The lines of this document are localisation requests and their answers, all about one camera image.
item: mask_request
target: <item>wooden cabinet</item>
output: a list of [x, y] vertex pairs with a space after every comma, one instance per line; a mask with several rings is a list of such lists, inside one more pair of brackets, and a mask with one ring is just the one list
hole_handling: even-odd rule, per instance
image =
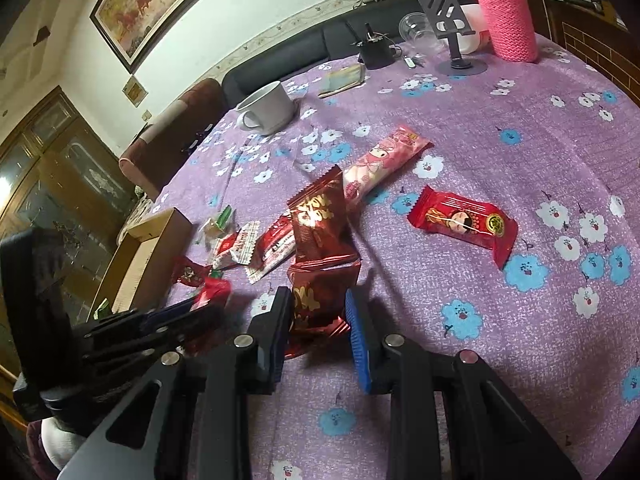
[[640, 50], [614, 7], [602, 12], [559, 0], [527, 0], [536, 32], [596, 68], [640, 105]]
[[[0, 238], [30, 226], [62, 232], [70, 261], [63, 302], [72, 323], [86, 320], [134, 199], [116, 157], [60, 88], [0, 146]], [[9, 374], [20, 371], [2, 297], [0, 365]], [[13, 413], [11, 381], [0, 380], [0, 413]]]

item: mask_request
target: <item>black sofa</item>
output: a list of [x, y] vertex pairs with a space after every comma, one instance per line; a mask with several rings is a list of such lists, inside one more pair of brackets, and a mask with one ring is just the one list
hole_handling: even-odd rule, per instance
[[[476, 0], [458, 0], [461, 5]], [[222, 80], [222, 89], [231, 107], [272, 81], [285, 80], [325, 61], [358, 53], [356, 38], [366, 37], [365, 23], [373, 30], [402, 41], [398, 24], [410, 12], [422, 12], [418, 0], [382, 0], [345, 12], [309, 27], [288, 40], [231, 69]]]

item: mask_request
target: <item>pink knitted bottle cover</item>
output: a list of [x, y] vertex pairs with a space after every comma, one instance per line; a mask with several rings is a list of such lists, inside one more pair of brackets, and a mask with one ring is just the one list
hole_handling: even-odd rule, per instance
[[538, 58], [536, 33], [527, 0], [478, 0], [495, 53], [507, 61]]

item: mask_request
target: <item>mug handle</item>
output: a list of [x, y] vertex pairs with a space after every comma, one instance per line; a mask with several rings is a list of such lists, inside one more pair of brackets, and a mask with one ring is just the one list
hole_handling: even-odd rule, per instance
[[[244, 118], [249, 116], [249, 119], [251, 119], [254, 123], [257, 124], [257, 126], [249, 126], [248, 124], [246, 124], [244, 122]], [[236, 126], [238, 128], [240, 128], [241, 130], [244, 130], [246, 132], [250, 132], [252, 130], [261, 130], [262, 129], [262, 125], [260, 124], [260, 121], [258, 120], [258, 117], [251, 111], [251, 110], [247, 110], [246, 112], [242, 112], [239, 116], [238, 116], [238, 120], [236, 121]]]

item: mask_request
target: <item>white mug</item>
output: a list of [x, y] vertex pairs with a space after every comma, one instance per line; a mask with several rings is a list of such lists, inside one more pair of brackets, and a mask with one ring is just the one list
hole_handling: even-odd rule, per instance
[[252, 93], [242, 101], [237, 125], [240, 129], [267, 136], [281, 130], [293, 117], [295, 103], [289, 98], [280, 81], [274, 81]]

